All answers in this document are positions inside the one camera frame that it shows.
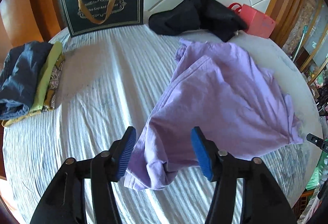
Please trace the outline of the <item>folded navy garment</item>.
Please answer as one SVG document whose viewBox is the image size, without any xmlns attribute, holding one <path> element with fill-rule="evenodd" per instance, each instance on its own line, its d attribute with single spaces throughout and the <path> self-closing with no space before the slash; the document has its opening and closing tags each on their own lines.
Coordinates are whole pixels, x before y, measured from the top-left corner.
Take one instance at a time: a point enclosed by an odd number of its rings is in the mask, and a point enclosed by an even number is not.
<svg viewBox="0 0 328 224">
<path fill-rule="evenodd" d="M 36 93 L 38 75 L 53 47 L 33 41 L 12 48 L 1 71 L 1 120 L 28 113 Z"/>
</svg>

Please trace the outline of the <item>folded lime green garment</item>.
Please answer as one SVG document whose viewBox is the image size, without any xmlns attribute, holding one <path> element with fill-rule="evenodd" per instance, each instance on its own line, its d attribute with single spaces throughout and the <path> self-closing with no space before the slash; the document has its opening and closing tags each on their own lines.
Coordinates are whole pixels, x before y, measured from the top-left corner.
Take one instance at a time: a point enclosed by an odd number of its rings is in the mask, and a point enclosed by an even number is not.
<svg viewBox="0 0 328 224">
<path fill-rule="evenodd" d="M 34 101 L 33 101 L 31 108 L 29 109 L 28 113 L 26 113 L 26 115 L 24 115 L 24 116 L 17 117 L 15 119 L 1 120 L 2 126 L 7 127 L 7 126 L 14 124 L 15 122 L 19 122 L 19 121 L 25 119 L 25 118 L 32 117 L 34 115 L 43 113 L 43 112 L 41 112 L 41 110 L 43 108 L 43 103 L 44 103 L 47 88 L 49 85 L 49 80 L 51 77 L 52 69 L 53 69 L 59 55 L 63 54 L 62 43 L 55 42 L 52 45 L 53 45 L 53 47 L 51 48 L 51 51 L 49 52 L 47 60 L 44 63 L 44 65 L 41 68 L 40 73 L 38 75 L 38 83 L 37 83 L 36 93 L 34 96 Z"/>
</svg>

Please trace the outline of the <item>black garment pile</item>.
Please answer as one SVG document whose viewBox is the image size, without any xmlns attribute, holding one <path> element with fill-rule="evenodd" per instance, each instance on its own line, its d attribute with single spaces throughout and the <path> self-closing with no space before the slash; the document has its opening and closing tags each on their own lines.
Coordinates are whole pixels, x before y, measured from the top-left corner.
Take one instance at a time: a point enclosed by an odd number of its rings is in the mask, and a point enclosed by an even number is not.
<svg viewBox="0 0 328 224">
<path fill-rule="evenodd" d="M 172 10 L 151 15 L 148 26 L 156 34 L 171 36 L 208 30 L 223 42 L 248 29 L 239 15 L 216 0 L 183 0 Z"/>
</svg>

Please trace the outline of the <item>folded patterned brown garment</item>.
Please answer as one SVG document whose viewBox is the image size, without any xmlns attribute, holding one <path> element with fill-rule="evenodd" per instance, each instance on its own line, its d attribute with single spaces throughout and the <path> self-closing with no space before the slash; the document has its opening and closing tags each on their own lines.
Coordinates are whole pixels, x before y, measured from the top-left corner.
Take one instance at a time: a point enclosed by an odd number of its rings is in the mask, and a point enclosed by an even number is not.
<svg viewBox="0 0 328 224">
<path fill-rule="evenodd" d="M 56 95 L 64 62 L 65 56 L 60 54 L 51 72 L 51 77 L 41 112 L 52 111 L 56 108 Z"/>
</svg>

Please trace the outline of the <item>purple printed t-shirt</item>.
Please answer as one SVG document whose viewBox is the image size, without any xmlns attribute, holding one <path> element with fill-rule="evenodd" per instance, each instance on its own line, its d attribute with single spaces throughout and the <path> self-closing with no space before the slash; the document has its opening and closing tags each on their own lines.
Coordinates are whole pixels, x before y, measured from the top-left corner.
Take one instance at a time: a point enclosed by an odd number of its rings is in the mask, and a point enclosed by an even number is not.
<svg viewBox="0 0 328 224">
<path fill-rule="evenodd" d="M 197 166 L 191 131 L 251 160 L 303 142 L 291 96 L 234 43 L 180 41 L 177 67 L 132 151 L 125 187 L 162 190 Z"/>
</svg>

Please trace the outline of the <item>dark green gift bag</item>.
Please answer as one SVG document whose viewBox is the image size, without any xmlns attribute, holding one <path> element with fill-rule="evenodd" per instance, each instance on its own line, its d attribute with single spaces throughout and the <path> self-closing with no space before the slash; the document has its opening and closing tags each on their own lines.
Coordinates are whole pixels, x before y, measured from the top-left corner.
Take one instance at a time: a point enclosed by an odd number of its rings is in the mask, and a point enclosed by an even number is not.
<svg viewBox="0 0 328 224">
<path fill-rule="evenodd" d="M 144 0 L 61 0 L 71 37 L 144 23 Z"/>
</svg>

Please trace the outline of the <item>white blue floral bedsheet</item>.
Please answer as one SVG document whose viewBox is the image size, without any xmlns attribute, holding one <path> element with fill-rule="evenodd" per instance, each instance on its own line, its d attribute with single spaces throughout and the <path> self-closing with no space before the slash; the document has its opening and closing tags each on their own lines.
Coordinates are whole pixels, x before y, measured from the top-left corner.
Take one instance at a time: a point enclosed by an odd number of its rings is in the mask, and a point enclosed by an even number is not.
<svg viewBox="0 0 328 224">
<path fill-rule="evenodd" d="M 5 128 L 3 157 L 7 181 L 23 220 L 32 215 L 53 176 L 68 157 L 92 158 L 109 149 L 128 126 L 137 134 L 176 68 L 180 38 L 220 42 L 196 31 L 178 37 L 159 36 L 147 25 L 120 27 L 71 38 L 68 29 L 51 43 L 62 42 L 66 61 L 57 91 L 56 109 Z M 299 70 L 270 39 L 240 32 L 231 39 L 255 63 L 274 71 L 284 93 L 292 96 L 300 134 L 322 137 L 319 114 Z M 291 206 L 301 196 L 321 151 L 306 141 L 263 157 Z M 123 180 L 113 184 L 123 223 L 204 223 L 214 183 L 201 170 L 182 170 L 163 191 L 133 191 Z"/>
</svg>

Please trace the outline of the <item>pink paper bag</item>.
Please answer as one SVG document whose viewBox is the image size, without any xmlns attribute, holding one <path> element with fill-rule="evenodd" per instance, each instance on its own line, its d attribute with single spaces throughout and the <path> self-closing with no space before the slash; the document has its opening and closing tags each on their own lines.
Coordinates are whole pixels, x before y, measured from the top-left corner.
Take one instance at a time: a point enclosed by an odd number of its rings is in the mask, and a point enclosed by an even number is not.
<svg viewBox="0 0 328 224">
<path fill-rule="evenodd" d="M 228 8 L 237 13 L 247 24 L 248 28 L 244 30 L 245 33 L 266 39 L 272 34 L 276 22 L 267 14 L 247 4 L 232 3 Z"/>
</svg>

